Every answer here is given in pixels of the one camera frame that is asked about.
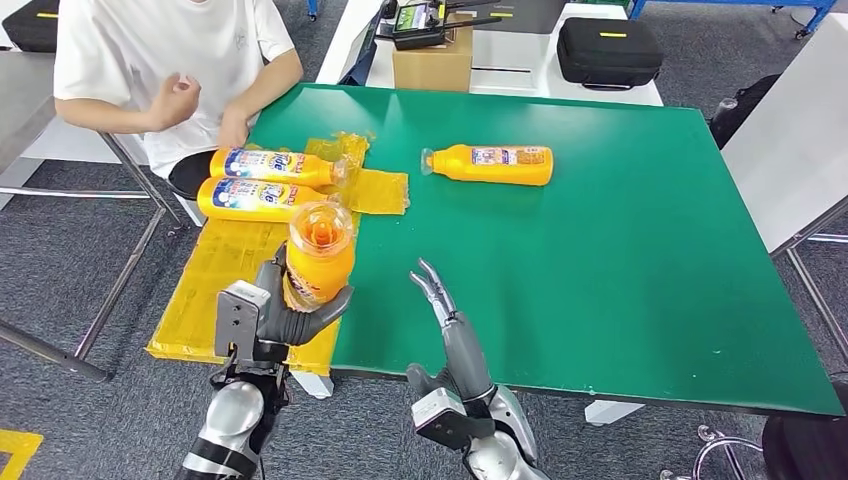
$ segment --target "cardboard box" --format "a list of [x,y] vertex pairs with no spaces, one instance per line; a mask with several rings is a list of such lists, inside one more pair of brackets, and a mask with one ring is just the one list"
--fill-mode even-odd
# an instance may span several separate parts
[[[471,15],[448,16],[449,22],[471,19]],[[473,33],[472,27],[457,28],[454,42],[445,46],[392,52],[395,88],[467,92],[471,85]]]

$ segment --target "yellow plastic sheet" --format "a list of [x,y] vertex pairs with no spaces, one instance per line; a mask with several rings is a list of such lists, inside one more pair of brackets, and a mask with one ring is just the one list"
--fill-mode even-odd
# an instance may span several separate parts
[[[407,204],[406,174],[361,168],[368,147],[364,137],[341,133],[334,140],[310,139],[304,152],[328,161],[343,155],[350,158],[358,169],[350,187],[352,210],[403,213]],[[358,228],[358,214],[354,214],[354,222]],[[259,265],[272,258],[288,239],[288,227],[284,223],[209,219],[147,351],[157,358],[223,363],[224,359],[214,353],[217,294],[236,280],[252,282]],[[340,321],[307,345],[289,349],[287,363],[295,370],[328,375]]]
[[18,480],[42,440],[44,437],[37,433],[0,430],[0,452],[11,454],[6,467],[0,471],[0,480]]

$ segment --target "gray carpet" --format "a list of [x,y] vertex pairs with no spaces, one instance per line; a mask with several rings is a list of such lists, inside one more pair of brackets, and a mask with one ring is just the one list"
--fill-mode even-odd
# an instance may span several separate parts
[[[305,2],[283,4],[284,17],[314,78],[344,3],[323,2],[316,23]],[[723,96],[780,71],[800,44],[788,13],[767,7],[649,5],[644,19],[668,55],[660,93],[669,105],[709,114]],[[725,72],[721,77],[717,72]],[[33,187],[127,188],[121,167],[48,161]],[[0,211],[0,311],[8,321],[72,349],[147,222],[144,201],[16,197]],[[838,228],[845,232],[848,221]],[[0,428],[39,432],[45,441],[24,479],[171,478],[201,424],[212,367],[160,361],[142,350],[170,298],[197,230],[166,237],[161,227],[91,353],[117,371],[109,383],[70,375],[6,343],[0,347]],[[835,313],[848,319],[848,250],[808,245],[805,260]],[[776,263],[790,296],[831,372],[848,370],[785,259]],[[400,382],[342,378],[318,401],[295,387],[266,450],[269,479],[467,478],[456,455],[411,432],[409,388]],[[683,471],[701,442],[700,423],[756,439],[764,418],[646,407],[602,428],[582,421],[584,399],[520,394],[535,429],[541,463],[555,479],[653,479],[662,467]],[[758,455],[741,453],[750,478],[763,479]],[[708,478],[728,478],[720,455]]]

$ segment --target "green tabletop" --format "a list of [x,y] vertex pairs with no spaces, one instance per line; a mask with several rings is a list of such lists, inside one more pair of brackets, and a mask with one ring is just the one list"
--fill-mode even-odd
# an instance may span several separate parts
[[[843,414],[696,110],[299,86],[251,141],[373,133],[366,166],[409,173],[404,216],[362,218],[333,366],[444,363],[407,279],[433,263],[496,382],[637,402]],[[547,145],[549,185],[455,182],[424,147]]]

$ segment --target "robotic hand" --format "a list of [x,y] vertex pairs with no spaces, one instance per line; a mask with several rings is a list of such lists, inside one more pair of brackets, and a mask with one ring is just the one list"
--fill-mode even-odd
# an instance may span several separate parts
[[263,262],[254,284],[237,281],[218,293],[215,354],[228,357],[210,378],[218,392],[206,422],[176,475],[178,480],[248,479],[280,409],[289,403],[282,364],[289,346],[303,345],[347,309],[343,288],[320,309],[303,313],[283,300],[286,244]]
[[431,377],[418,364],[406,370],[410,385],[423,398],[412,406],[419,435],[462,450],[463,463],[480,480],[549,480],[534,468],[536,440],[518,399],[492,383],[477,335],[458,311],[436,270],[423,259],[426,278],[409,277],[433,306],[442,331],[446,366]]

